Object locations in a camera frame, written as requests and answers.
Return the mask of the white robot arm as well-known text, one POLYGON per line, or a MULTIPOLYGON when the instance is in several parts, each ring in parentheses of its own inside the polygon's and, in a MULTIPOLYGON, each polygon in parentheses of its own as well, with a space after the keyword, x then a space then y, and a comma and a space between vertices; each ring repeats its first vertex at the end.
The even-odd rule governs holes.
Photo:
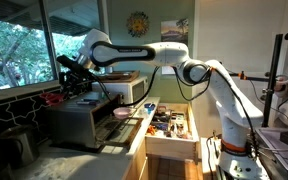
POLYGON ((177 80, 187 86, 202 84, 215 100, 222 126, 218 167, 234 180, 264 180, 265 170, 259 164, 255 138, 263 113, 237 87, 219 61, 192 59, 188 47, 179 42, 114 45, 106 33, 97 29, 89 31, 75 60, 61 55, 57 61, 84 75, 93 67, 142 61, 154 67, 171 67, 177 80))

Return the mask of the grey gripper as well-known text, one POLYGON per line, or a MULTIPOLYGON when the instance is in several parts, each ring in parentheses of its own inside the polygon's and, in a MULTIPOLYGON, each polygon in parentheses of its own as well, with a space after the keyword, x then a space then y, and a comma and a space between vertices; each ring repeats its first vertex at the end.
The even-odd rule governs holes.
POLYGON ((85 78, 72 71, 59 73, 60 93, 65 97, 80 95, 91 90, 91 84, 85 78))

